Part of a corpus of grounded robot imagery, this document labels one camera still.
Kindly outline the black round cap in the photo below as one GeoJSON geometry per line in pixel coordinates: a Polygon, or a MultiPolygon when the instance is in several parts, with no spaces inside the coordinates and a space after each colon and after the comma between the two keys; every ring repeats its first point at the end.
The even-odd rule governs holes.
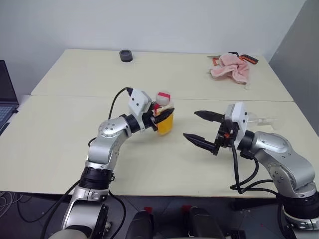
{"type": "Polygon", "coordinates": [[[131,62],[133,60],[133,55],[131,50],[121,50],[119,56],[122,62],[131,62]]]}

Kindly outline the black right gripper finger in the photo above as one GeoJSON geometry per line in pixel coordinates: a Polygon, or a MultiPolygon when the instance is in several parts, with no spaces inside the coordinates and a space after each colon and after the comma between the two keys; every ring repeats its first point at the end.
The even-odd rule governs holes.
{"type": "Polygon", "coordinates": [[[183,136],[195,146],[205,149],[214,155],[218,154],[218,145],[207,141],[204,137],[189,133],[184,133],[183,136]]]}
{"type": "Polygon", "coordinates": [[[224,122],[224,115],[216,113],[216,112],[195,111],[194,114],[207,121],[211,121],[211,122],[215,121],[218,123],[224,122]]]}

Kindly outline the dark rounded shape red tab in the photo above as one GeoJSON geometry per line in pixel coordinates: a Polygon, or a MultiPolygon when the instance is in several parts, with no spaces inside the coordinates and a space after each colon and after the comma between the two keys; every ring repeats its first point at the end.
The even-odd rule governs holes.
{"type": "Polygon", "coordinates": [[[182,206],[183,225],[189,237],[225,239],[216,219],[204,208],[182,206]]]}
{"type": "Polygon", "coordinates": [[[125,239],[153,239],[154,216],[152,207],[138,211],[130,222],[125,239]]]}

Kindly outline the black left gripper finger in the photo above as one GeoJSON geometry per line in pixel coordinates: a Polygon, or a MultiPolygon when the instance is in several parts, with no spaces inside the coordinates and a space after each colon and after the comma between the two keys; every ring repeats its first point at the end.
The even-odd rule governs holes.
{"type": "Polygon", "coordinates": [[[159,115],[155,116],[155,124],[159,124],[160,122],[166,120],[172,113],[174,112],[174,108],[168,108],[160,112],[159,115]]]}

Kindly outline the orange black hand tool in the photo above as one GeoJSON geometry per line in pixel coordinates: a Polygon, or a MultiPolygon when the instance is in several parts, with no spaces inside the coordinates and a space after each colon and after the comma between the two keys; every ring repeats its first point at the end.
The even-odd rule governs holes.
{"type": "MultiPolygon", "coordinates": [[[[243,61],[247,61],[253,65],[256,65],[259,60],[250,56],[250,55],[247,55],[247,54],[242,54],[242,55],[239,55],[238,52],[229,52],[230,54],[234,54],[236,55],[239,59],[243,60],[243,61]]],[[[216,66],[217,65],[217,60],[220,58],[221,55],[208,55],[207,58],[209,59],[212,59],[213,61],[213,65],[216,66]]]]}

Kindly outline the pink towel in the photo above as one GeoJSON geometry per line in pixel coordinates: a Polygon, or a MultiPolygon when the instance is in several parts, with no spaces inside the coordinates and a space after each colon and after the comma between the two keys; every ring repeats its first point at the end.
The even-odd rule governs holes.
{"type": "Polygon", "coordinates": [[[249,85],[250,67],[248,63],[232,53],[212,58],[210,74],[213,78],[229,77],[238,84],[249,85]]]}

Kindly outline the dark laptop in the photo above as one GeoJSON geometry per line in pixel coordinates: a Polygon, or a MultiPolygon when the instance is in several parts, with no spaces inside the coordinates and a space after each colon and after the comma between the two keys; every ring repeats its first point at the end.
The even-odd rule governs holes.
{"type": "Polygon", "coordinates": [[[19,102],[4,60],[0,60],[0,135],[8,127],[8,120],[18,113],[19,102]]]}

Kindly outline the light grey robot torso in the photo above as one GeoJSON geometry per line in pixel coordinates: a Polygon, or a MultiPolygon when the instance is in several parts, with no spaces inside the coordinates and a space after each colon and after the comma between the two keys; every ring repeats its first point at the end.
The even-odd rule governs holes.
{"type": "Polygon", "coordinates": [[[66,229],[54,233],[48,239],[88,239],[88,237],[79,230],[66,229]]]}

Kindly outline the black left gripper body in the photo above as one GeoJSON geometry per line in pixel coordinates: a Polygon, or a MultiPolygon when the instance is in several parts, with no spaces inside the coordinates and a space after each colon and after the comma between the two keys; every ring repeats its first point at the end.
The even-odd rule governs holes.
{"type": "Polygon", "coordinates": [[[149,109],[146,113],[143,113],[143,123],[145,129],[152,128],[153,131],[158,130],[159,121],[157,117],[154,116],[154,112],[152,109],[149,109]]]}

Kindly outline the clear wine glass taped stem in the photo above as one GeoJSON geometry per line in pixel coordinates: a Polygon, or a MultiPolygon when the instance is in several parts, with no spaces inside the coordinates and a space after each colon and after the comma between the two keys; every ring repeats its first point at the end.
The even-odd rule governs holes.
{"type": "Polygon", "coordinates": [[[256,114],[248,113],[248,128],[253,128],[256,126],[270,126],[274,130],[280,129],[284,125],[285,121],[278,117],[260,117],[256,114]]]}

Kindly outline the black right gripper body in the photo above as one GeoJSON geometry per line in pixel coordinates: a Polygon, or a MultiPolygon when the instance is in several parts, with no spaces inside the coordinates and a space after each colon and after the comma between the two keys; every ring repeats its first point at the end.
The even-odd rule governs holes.
{"type": "Polygon", "coordinates": [[[231,147],[231,142],[235,142],[237,137],[237,123],[224,120],[219,127],[216,139],[214,142],[215,149],[213,154],[217,155],[221,147],[231,147]]]}

